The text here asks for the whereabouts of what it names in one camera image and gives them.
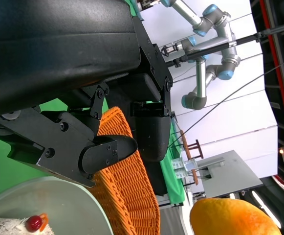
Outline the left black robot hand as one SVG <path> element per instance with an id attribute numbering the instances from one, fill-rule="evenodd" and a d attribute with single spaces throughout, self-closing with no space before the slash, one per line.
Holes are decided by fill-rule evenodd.
<path id="1" fill-rule="evenodd" d="M 139 151 L 164 159 L 172 76 L 123 0 L 0 0 L 0 140 L 92 187 Z"/>

